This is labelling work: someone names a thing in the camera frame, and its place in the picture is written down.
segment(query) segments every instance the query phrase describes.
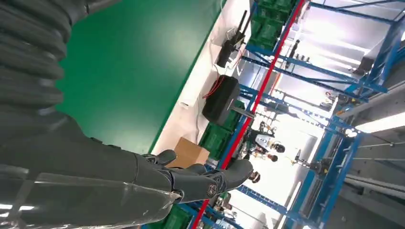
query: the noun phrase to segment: robotic arm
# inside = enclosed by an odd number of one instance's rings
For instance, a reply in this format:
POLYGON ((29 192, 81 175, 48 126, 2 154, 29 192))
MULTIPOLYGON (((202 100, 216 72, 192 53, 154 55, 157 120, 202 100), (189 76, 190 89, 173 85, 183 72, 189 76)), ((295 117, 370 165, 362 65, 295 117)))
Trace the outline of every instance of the robotic arm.
POLYGON ((166 151, 141 156, 86 137, 58 112, 71 27, 117 0, 0 2, 1 228, 123 228, 163 219, 173 203, 241 185, 245 160, 207 173, 166 168, 166 151))

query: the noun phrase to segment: gray plastic covering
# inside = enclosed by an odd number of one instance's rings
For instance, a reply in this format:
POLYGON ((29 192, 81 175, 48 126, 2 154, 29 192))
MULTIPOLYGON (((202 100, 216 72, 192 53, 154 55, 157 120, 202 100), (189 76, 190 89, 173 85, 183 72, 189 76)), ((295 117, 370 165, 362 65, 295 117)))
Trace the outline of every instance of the gray plastic covering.
POLYGON ((139 198, 153 196, 161 205, 157 214, 165 216, 180 195, 130 183, 48 173, 35 174, 24 168, 0 166, 0 228, 2 229, 109 229, 125 228, 153 221, 149 208, 140 208, 139 198), (99 195, 108 198, 100 203, 99 195), (109 224, 109 220, 131 219, 109 224))

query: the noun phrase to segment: cardboard box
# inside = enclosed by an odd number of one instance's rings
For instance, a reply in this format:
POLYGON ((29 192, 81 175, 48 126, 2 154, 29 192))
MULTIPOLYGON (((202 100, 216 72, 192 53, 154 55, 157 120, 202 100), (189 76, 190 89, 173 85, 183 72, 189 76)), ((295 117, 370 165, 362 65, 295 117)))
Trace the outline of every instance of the cardboard box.
POLYGON ((177 158, 167 165, 167 167, 187 168, 194 164, 205 164, 210 152, 208 150, 190 142, 185 138, 180 138, 174 151, 177 158))

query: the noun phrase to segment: black case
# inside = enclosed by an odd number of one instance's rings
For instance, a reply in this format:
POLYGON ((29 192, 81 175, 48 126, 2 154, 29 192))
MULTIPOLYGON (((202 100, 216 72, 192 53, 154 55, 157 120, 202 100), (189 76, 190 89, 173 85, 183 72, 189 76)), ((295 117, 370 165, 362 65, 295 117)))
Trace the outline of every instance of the black case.
POLYGON ((239 81, 227 75, 221 75, 218 79, 219 87, 206 101, 202 114, 211 123, 223 125, 234 106, 234 102, 240 94, 239 81))

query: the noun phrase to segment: wire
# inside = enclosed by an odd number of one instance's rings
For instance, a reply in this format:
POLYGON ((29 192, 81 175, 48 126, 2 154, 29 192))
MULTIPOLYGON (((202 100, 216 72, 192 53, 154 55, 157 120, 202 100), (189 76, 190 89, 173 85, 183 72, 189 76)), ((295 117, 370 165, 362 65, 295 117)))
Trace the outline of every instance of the wire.
POLYGON ((229 68, 229 66, 228 66, 227 69, 234 69, 236 66, 238 66, 238 64, 239 64, 239 62, 241 61, 242 56, 244 55, 245 51, 246 51, 246 47, 245 47, 245 49, 243 50, 243 52, 241 52, 240 49, 239 49, 239 52, 238 52, 238 53, 240 54, 240 56, 239 56, 238 60, 234 63, 234 65, 232 66, 232 68, 229 68))
POLYGON ((224 78, 225 78, 225 77, 223 77, 223 78, 221 79, 221 81, 219 81, 220 75, 219 75, 218 68, 216 67, 215 64, 214 64, 214 67, 215 67, 216 73, 217 73, 217 78, 216 78, 216 81, 215 81, 215 85, 213 85, 213 87, 211 88, 211 90, 210 90, 206 95, 204 95, 204 96, 202 97, 203 99, 206 99, 206 98, 208 98, 210 95, 212 95, 212 94, 219 88, 219 86, 222 84, 222 81, 224 81, 224 78))

